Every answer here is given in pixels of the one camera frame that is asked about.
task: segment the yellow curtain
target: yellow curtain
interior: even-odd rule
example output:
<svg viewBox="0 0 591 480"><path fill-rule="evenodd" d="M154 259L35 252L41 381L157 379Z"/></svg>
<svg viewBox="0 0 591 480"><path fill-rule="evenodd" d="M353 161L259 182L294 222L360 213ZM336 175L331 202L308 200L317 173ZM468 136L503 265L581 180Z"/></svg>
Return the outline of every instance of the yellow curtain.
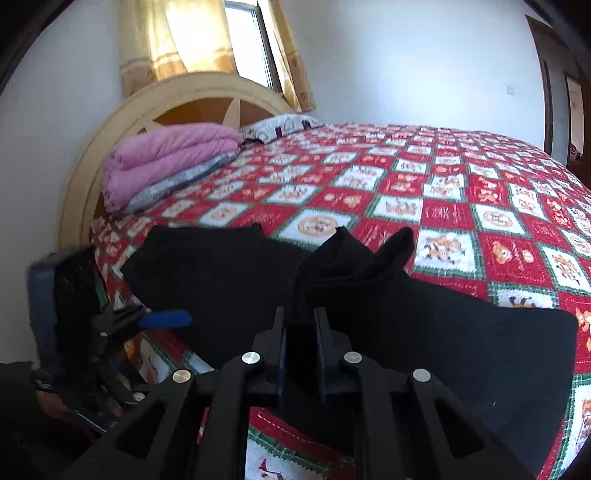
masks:
<svg viewBox="0 0 591 480"><path fill-rule="evenodd" d="M261 7L271 51L277 66L281 88L287 103L299 112L316 108L308 74L280 0L258 0Z"/></svg>
<svg viewBox="0 0 591 480"><path fill-rule="evenodd" d="M223 0L119 0L125 96L187 72L236 72Z"/></svg>

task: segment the silver rivet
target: silver rivet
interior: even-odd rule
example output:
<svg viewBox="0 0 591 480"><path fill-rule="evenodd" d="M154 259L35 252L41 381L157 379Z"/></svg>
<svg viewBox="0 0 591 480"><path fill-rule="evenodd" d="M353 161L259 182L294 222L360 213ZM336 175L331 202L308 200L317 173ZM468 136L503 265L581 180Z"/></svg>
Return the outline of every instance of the silver rivet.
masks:
<svg viewBox="0 0 591 480"><path fill-rule="evenodd" d="M177 370L173 373L173 380L176 383L185 383L191 378L191 372L189 370Z"/></svg>
<svg viewBox="0 0 591 480"><path fill-rule="evenodd" d="M242 361L249 365L257 363L260 359L261 356L256 352L246 352L242 355Z"/></svg>
<svg viewBox="0 0 591 480"><path fill-rule="evenodd" d="M413 372L413 378L417 381L417 382L428 382L429 380L431 380L431 374L425 370L424 368L417 368L414 372Z"/></svg>
<svg viewBox="0 0 591 480"><path fill-rule="evenodd" d="M343 358L348 364L358 364L361 360L363 360L361 353L357 352L347 352Z"/></svg>

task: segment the black cloth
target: black cloth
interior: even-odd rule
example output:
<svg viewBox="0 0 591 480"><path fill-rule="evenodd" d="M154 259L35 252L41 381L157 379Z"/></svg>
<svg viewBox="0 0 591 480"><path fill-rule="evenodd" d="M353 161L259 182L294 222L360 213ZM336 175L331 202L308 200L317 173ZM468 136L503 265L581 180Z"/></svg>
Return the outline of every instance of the black cloth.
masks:
<svg viewBox="0 0 591 480"><path fill-rule="evenodd" d="M125 281L153 311L184 309L193 323L176 329L214 368L250 351L258 332L273 325L289 298L289 281L309 252L247 228L150 230L121 269Z"/></svg>
<svg viewBox="0 0 591 480"><path fill-rule="evenodd" d="M156 227L123 268L148 307L186 309L178 336L213 367L249 350L277 306L305 331L324 306L333 330L383 367L426 368L538 474L570 392L577 323L561 310L507 309L415 280L403 266L414 249L404 228L372 253L346 229L310 253L243 229ZM302 358L313 339L294 336ZM317 440L350 452L351 425L320 406L298 373L280 415Z"/></svg>

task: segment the pink blanket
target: pink blanket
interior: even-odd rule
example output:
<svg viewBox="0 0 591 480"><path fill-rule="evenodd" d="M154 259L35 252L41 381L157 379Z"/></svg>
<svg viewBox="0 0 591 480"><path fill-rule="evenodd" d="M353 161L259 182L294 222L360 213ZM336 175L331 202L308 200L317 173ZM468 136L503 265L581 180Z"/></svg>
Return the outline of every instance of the pink blanket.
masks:
<svg viewBox="0 0 591 480"><path fill-rule="evenodd" d="M171 125L124 138L105 164L105 207L108 212L121 210L144 188L235 151L241 143L238 131L218 124Z"/></svg>

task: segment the pillow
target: pillow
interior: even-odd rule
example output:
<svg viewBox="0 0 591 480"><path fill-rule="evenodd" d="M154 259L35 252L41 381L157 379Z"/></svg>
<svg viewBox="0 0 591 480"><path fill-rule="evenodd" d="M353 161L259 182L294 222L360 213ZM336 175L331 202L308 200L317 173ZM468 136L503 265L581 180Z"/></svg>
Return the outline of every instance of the pillow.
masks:
<svg viewBox="0 0 591 480"><path fill-rule="evenodd" d="M301 130L322 127L324 124L310 115L301 113L284 113L283 115L265 118L247 127L241 128L240 132L244 140L260 140L264 144L270 143L277 138L290 135Z"/></svg>
<svg viewBox="0 0 591 480"><path fill-rule="evenodd" d="M211 172L217 170L225 163L234 160L236 156L238 156L237 151L221 153L207 161L195 165L194 167L180 171L177 174L168 177L167 179L161 180L158 183L154 183L153 185L144 188L141 192L134 195L127 204L127 207L125 207L124 212L134 213L138 210L143 210L153 205L173 190L209 175Z"/></svg>

